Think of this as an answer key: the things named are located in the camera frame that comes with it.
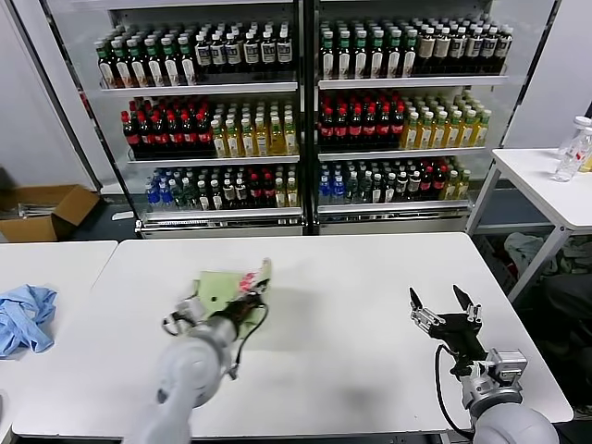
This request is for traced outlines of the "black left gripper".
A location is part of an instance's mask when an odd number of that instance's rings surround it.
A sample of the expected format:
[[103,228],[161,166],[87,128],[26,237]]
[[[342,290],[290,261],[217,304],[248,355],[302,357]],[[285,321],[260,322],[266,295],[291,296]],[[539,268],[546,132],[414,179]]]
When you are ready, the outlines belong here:
[[251,315],[251,312],[262,305],[259,296],[263,296],[268,289],[270,279],[263,279],[244,291],[240,300],[234,300],[220,311],[220,316],[228,319],[235,327],[240,327]]

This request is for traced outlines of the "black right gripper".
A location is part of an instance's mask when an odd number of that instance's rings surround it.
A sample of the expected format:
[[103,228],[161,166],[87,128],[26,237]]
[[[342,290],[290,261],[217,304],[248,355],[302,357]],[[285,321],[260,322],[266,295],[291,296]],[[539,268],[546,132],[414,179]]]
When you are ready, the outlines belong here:
[[413,288],[411,297],[411,319],[433,339],[442,340],[452,352],[457,366],[468,366],[474,361],[483,361],[487,352],[478,340],[482,327],[482,306],[474,304],[469,294],[453,285],[453,291],[463,314],[438,315],[423,306]]

